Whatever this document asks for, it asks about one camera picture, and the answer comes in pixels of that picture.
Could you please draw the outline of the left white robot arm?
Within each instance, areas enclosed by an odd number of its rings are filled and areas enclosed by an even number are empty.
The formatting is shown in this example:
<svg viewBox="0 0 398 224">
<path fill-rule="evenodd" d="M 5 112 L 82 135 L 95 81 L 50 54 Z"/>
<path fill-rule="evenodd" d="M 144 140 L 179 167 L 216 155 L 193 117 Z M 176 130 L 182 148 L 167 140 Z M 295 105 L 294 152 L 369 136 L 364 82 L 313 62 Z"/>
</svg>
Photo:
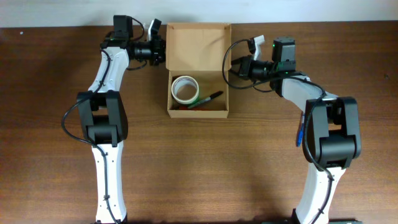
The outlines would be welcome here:
<svg viewBox="0 0 398 224">
<path fill-rule="evenodd" d="M 144 31 L 147 38 L 133 37 L 131 16 L 113 17 L 114 29 L 100 45 L 101 63 L 89 89 L 77 95 L 83 139 L 91 145 L 96 164 L 98 206 L 96 223 L 126 223 L 121 158 L 128 134 L 127 115 L 120 88 L 132 60 L 143 66 L 165 62 L 161 21 L 153 19 Z"/>
</svg>

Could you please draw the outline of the brown cardboard box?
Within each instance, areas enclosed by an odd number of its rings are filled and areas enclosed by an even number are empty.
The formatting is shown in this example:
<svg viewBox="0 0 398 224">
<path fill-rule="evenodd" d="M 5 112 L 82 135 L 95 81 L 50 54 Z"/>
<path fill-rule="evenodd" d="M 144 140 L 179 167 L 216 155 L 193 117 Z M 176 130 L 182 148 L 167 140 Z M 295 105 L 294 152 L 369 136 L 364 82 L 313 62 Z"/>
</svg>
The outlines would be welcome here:
<svg viewBox="0 0 398 224">
<path fill-rule="evenodd" d="M 171 118 L 227 118 L 229 89 L 224 81 L 231 67 L 231 57 L 224 59 L 231 45 L 231 24 L 188 23 L 167 24 L 166 68 L 169 70 L 167 112 Z M 171 94 L 172 82 L 179 76 L 191 76 L 199 84 L 202 100 L 217 91 L 223 94 L 200 105 L 211 111 L 176 110 L 185 106 Z"/>
</svg>

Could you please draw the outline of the orange utility knife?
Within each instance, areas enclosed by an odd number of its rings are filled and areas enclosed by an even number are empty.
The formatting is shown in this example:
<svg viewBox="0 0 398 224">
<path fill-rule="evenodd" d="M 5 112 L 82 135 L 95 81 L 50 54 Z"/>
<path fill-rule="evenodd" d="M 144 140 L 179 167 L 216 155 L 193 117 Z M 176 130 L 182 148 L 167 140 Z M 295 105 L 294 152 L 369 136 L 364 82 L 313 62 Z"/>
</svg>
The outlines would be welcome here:
<svg viewBox="0 0 398 224">
<path fill-rule="evenodd" d="M 193 108 L 189 108 L 187 106 L 179 106 L 176 110 L 189 110 L 189 111 L 211 111 L 209 109 L 206 108 L 200 108 L 200 107 L 193 107 Z"/>
</svg>

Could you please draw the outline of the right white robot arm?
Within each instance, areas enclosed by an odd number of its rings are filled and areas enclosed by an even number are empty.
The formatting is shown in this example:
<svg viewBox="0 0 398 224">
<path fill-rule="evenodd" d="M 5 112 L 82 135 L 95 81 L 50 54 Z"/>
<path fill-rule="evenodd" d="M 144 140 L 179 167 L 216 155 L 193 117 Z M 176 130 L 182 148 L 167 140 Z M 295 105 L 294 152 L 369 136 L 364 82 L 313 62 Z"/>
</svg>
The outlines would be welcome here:
<svg viewBox="0 0 398 224">
<path fill-rule="evenodd" d="M 297 141 L 308 162 L 308 172 L 302 198 L 287 223 L 329 223 L 338 182 L 361 154 L 358 103 L 353 97 L 327 92 L 298 71 L 293 38 L 274 39 L 271 61 L 260 59 L 264 36 L 244 42 L 250 54 L 231 61 L 239 65 L 234 74 L 250 80 L 249 88 L 269 84 L 271 91 L 302 111 Z"/>
</svg>

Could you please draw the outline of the black marker pen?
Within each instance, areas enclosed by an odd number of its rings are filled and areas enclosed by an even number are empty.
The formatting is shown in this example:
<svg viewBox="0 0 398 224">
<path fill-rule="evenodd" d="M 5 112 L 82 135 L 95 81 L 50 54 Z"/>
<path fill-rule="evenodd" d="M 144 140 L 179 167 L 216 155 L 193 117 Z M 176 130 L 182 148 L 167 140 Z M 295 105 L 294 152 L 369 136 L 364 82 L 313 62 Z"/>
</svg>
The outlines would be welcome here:
<svg viewBox="0 0 398 224">
<path fill-rule="evenodd" d="M 193 108 L 193 107 L 198 107 L 200 105 L 204 105 L 205 103 L 208 103 L 208 102 L 214 100 L 215 98 L 221 96 L 222 94 L 223 94 L 223 91 L 217 91 L 216 93 L 213 93 L 210 96 L 208 96 L 208 97 L 206 97 L 206 98 L 204 98 L 202 100 L 199 100 L 196 103 L 190 105 L 189 108 Z"/>
</svg>

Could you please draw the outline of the cream masking tape roll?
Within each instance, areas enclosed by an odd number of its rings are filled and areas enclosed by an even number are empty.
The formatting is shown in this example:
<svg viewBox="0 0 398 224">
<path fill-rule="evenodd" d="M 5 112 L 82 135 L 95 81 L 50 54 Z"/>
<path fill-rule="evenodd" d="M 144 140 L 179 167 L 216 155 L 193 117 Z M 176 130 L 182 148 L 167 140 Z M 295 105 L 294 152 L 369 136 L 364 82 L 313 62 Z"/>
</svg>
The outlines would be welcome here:
<svg viewBox="0 0 398 224">
<path fill-rule="evenodd" d="M 174 100 L 180 104 L 187 105 L 187 101 L 192 98 L 197 90 L 200 90 L 198 82 L 191 76 L 179 76 L 171 86 L 171 94 Z"/>
</svg>

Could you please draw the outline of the green tape roll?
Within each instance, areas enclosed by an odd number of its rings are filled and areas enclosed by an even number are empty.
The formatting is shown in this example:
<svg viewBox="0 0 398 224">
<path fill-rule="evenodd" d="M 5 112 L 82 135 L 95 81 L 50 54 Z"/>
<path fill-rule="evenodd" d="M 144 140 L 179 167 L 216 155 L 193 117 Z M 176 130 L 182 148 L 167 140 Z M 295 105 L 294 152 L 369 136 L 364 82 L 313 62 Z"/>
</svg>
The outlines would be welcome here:
<svg viewBox="0 0 398 224">
<path fill-rule="evenodd" d="M 195 95 L 187 101 L 187 105 L 192 105 L 192 104 L 196 103 L 199 99 L 199 96 L 200 96 L 200 91 L 197 90 Z"/>
</svg>

